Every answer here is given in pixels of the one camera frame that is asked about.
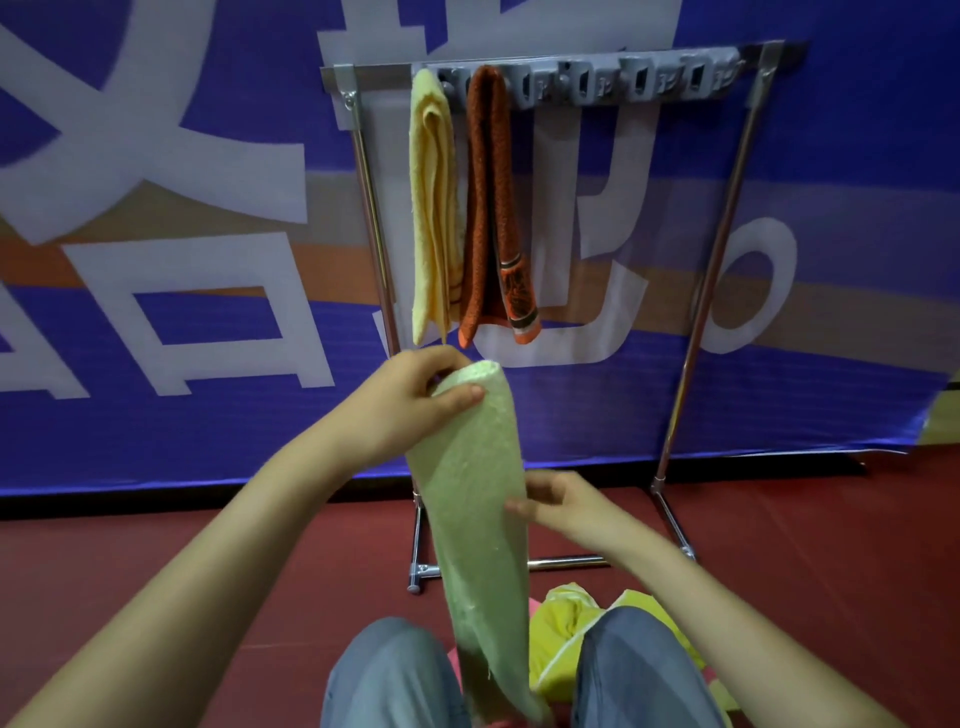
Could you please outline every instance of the leg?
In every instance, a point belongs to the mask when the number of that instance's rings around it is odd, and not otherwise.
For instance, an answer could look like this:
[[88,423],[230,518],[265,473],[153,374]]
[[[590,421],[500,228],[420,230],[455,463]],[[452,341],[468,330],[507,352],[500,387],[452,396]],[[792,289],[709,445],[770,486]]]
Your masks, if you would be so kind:
[[573,728],[723,728],[700,671],[642,609],[611,609],[584,637]]
[[330,673],[321,728],[469,728],[441,644],[406,619],[380,619]]

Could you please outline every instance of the person's left hand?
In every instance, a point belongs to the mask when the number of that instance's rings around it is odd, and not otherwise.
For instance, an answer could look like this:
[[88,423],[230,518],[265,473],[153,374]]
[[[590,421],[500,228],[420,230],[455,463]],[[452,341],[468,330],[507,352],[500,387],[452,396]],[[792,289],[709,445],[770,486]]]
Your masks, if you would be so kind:
[[430,397],[435,377],[472,362],[450,346],[401,352],[388,359],[327,415],[351,473],[402,455],[484,397],[483,387],[462,384]]

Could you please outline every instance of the floor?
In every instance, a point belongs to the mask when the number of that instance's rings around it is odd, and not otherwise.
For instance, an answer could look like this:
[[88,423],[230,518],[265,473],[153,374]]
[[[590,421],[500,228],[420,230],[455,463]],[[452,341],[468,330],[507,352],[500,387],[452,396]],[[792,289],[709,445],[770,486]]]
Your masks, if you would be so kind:
[[[960,715],[960,448],[872,455],[867,477],[680,485],[670,492],[701,562],[908,724]],[[633,488],[608,490],[660,521]],[[0,522],[0,723],[212,517],[211,512]],[[451,643],[441,585],[405,591],[408,502],[328,506],[245,639],[204,726],[316,726],[326,676],[368,622],[401,615]],[[575,549],[531,534],[535,556]],[[576,580],[601,604],[635,586],[610,570],[538,573],[533,596]]]

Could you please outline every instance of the light green towel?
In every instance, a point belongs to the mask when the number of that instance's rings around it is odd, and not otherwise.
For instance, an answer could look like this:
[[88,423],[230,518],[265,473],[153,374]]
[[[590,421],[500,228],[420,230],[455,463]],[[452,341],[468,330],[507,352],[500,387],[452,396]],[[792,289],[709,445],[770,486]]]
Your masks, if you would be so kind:
[[503,510],[507,497],[525,495],[514,398],[492,361],[454,372],[435,395],[465,382],[487,390],[483,402],[410,450],[407,462],[430,520],[474,724],[517,710],[548,724],[549,708],[529,690],[527,527]]

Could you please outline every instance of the clothes rack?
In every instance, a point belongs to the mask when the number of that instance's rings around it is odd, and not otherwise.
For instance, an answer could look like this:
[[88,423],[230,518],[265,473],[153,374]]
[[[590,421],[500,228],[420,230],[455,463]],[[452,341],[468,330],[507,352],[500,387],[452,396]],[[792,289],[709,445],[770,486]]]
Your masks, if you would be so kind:
[[[463,110],[466,107],[472,72],[478,66],[488,64],[497,66],[504,75],[516,109],[545,105],[588,107],[628,103],[695,102],[721,99],[727,95],[738,78],[756,72],[747,96],[747,113],[741,128],[733,169],[728,178],[723,211],[713,236],[707,269],[697,296],[680,383],[664,433],[657,473],[646,489],[681,550],[693,560],[696,560],[693,545],[686,537],[664,493],[667,466],[696,368],[697,354],[713,303],[716,282],[720,277],[760,112],[770,95],[777,73],[791,70],[802,63],[806,48],[805,42],[768,40],[739,46],[647,52],[622,51],[609,54],[375,65],[338,64],[321,69],[324,89],[333,97],[341,126],[349,129],[353,142],[368,240],[377,270],[377,295],[390,356],[400,351],[396,327],[396,293],[364,137],[363,91],[409,89],[414,74],[422,68],[429,68],[441,81],[451,110]],[[439,566],[420,562],[420,540],[425,524],[425,511],[416,483],[413,484],[413,495],[414,542],[407,591],[419,594],[422,579],[439,578],[441,574]],[[528,561],[531,571],[606,565],[607,562],[598,555],[557,556]]]

